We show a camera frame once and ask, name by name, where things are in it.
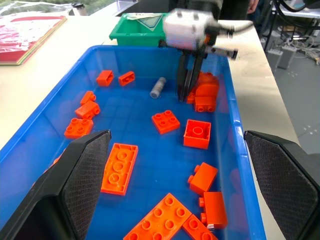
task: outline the blue plastic bin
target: blue plastic bin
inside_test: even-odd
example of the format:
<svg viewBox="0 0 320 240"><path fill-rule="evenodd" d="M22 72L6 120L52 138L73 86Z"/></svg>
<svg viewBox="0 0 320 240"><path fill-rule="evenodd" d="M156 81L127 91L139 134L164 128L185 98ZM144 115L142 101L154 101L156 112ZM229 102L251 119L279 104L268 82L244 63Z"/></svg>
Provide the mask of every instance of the blue plastic bin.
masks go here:
<svg viewBox="0 0 320 240"><path fill-rule="evenodd" d="M167 193L200 217L199 196L187 180L196 165L206 162L218 168L211 191L222 191L228 217L227 228L214 234L220 240L265 240L228 60L209 55L203 62L202 71L218 76L220 88L216 111L199 113L175 93L180 54L156 47L89 48L0 151L0 228L69 144L65 129L91 90L101 108L92 131L111 129L109 151L113 143L124 143L138 145L139 152L126 195L101 193L86 239L122 239ZM115 75L109 87L97 86L102 70ZM119 86L117 77L128 71L136 80ZM159 77L167 83L161 97L152 99L149 93ZM160 135L151 116L165 110L181 127ZM208 150L183 146L188 119L212 123ZM181 229L174 239L190 238Z"/></svg>

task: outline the gray floor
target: gray floor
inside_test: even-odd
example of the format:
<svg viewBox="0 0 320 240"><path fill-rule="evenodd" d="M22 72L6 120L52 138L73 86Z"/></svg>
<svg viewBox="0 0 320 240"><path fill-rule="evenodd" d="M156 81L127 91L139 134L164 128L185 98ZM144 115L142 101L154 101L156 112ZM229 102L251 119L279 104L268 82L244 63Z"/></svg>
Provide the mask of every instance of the gray floor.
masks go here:
<svg viewBox="0 0 320 240"><path fill-rule="evenodd" d="M320 66L297 54L288 69L274 73L301 147L320 153Z"/></svg>

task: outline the small orange brick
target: small orange brick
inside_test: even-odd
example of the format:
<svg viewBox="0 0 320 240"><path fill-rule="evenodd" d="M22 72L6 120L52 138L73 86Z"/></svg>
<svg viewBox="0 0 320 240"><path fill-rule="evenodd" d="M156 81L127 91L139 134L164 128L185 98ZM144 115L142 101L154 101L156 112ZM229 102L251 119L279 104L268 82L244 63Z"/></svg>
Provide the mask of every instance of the small orange brick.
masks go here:
<svg viewBox="0 0 320 240"><path fill-rule="evenodd" d="M96 78L96 82L100 87L108 87L114 79L114 73L111 70L104 70Z"/></svg>
<svg viewBox="0 0 320 240"><path fill-rule="evenodd" d="M77 110L75 114L83 119L92 119L95 115L100 113L100 107L97 103L93 101L88 101Z"/></svg>
<svg viewBox="0 0 320 240"><path fill-rule="evenodd" d="M89 101L95 101L96 100L96 95L94 94L93 91L87 91L83 98L80 101L81 106L86 104Z"/></svg>
<svg viewBox="0 0 320 240"><path fill-rule="evenodd" d="M208 228L224 229L228 225L224 197L220 191L205 192L199 197L199 206L204 208L201 222Z"/></svg>
<svg viewBox="0 0 320 240"><path fill-rule="evenodd" d="M203 162L194 169L195 175L191 175L188 179L190 189L195 193L203 196L207 192L214 180L216 179L218 169Z"/></svg>
<svg viewBox="0 0 320 240"><path fill-rule="evenodd" d="M129 71L118 78L120 86L125 86L136 79L135 73L133 71Z"/></svg>

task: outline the green plastic bin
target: green plastic bin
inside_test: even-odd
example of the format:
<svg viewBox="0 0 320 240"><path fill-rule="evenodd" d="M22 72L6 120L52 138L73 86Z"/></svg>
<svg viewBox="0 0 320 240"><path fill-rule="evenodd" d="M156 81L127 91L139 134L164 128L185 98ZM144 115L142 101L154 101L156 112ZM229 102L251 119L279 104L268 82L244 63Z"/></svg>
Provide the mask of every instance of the green plastic bin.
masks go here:
<svg viewBox="0 0 320 240"><path fill-rule="evenodd" d="M163 18L166 15L166 13L162 14L154 31L151 31L139 21L127 19L128 14L125 13L121 16L121 19L112 30L109 38L111 40L116 39L118 45L158 46L159 40L164 40L166 38L163 30Z"/></svg>

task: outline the textured black pad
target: textured black pad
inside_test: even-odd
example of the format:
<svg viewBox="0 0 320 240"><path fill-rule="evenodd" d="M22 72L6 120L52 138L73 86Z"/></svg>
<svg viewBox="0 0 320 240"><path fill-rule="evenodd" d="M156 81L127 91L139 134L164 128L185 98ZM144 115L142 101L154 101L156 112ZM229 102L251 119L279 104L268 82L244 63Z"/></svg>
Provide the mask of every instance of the textured black pad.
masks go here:
<svg viewBox="0 0 320 240"><path fill-rule="evenodd" d="M110 137L104 134L89 143L72 171L62 198L79 239L85 239L101 191Z"/></svg>
<svg viewBox="0 0 320 240"><path fill-rule="evenodd" d="M318 193L275 143L245 135L261 193L287 240L299 238L318 204Z"/></svg>

